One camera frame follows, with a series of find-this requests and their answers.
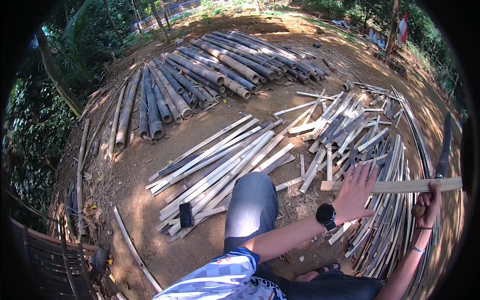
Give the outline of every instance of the bracelet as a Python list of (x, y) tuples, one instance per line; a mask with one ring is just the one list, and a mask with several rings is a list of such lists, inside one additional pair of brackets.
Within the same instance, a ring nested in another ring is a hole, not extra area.
[(420, 248), (417, 248), (417, 247), (415, 247), (415, 246), (412, 245), (412, 244), (410, 244), (410, 248), (412, 248), (413, 250), (418, 251), (418, 252), (420, 252), (420, 253), (422, 253), (422, 254), (425, 252), (425, 250), (422, 250), (422, 249), (420, 249)]

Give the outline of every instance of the red and white flag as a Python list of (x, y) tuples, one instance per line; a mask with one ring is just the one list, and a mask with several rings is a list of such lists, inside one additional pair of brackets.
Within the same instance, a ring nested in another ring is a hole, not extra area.
[(398, 39), (396, 40), (396, 44), (401, 46), (406, 43), (407, 41), (407, 11), (405, 11), (405, 15), (403, 16), (402, 21), (398, 24)]

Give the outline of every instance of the foot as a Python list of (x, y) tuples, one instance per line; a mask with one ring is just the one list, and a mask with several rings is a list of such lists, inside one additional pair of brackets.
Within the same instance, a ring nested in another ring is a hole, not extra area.
[[(333, 268), (335, 270), (338, 270), (340, 268), (340, 265), (339, 264), (333, 264)], [(330, 271), (330, 269), (328, 267), (323, 267), (323, 272), (328, 272)], [(319, 272), (318, 271), (310, 271), (308, 273), (305, 273), (303, 275), (299, 275), (297, 276), (297, 278), (295, 278), (295, 281), (303, 281), (303, 282), (309, 282), (310, 280), (314, 279), (315, 277), (319, 276)]]

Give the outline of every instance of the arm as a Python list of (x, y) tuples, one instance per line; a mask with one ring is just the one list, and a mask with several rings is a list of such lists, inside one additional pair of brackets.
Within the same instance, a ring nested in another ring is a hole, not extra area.
[[(365, 209), (365, 203), (373, 188), (378, 167), (373, 168), (371, 178), (367, 181), (370, 163), (364, 168), (350, 167), (345, 175), (342, 187), (333, 202), (335, 225), (340, 225), (365, 216), (373, 216), (373, 210)], [(312, 237), (325, 233), (326, 228), (320, 224), (315, 214), (286, 226), (271, 230), (246, 241), (241, 247), (260, 256), (259, 263), (282, 255)]]
[[(430, 182), (429, 188), (432, 192), (420, 194), (417, 201), (417, 203), (420, 205), (427, 207), (423, 216), (416, 219), (415, 223), (417, 228), (432, 227), (440, 209), (442, 202), (440, 190), (433, 182)], [(413, 237), (410, 244), (424, 250), (427, 247), (431, 233), (432, 231), (428, 229), (415, 229), (413, 231)], [(401, 299), (413, 278), (421, 256), (422, 253), (409, 247), (395, 271), (387, 280), (382, 290), (380, 290), (380, 293), (378, 293), (375, 300)]]

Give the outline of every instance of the wristwatch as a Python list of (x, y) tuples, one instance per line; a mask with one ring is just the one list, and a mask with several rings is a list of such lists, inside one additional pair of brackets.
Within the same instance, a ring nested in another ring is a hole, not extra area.
[(330, 231), (336, 227), (335, 225), (335, 209), (327, 203), (323, 203), (317, 208), (316, 218), (318, 223), (322, 224)]

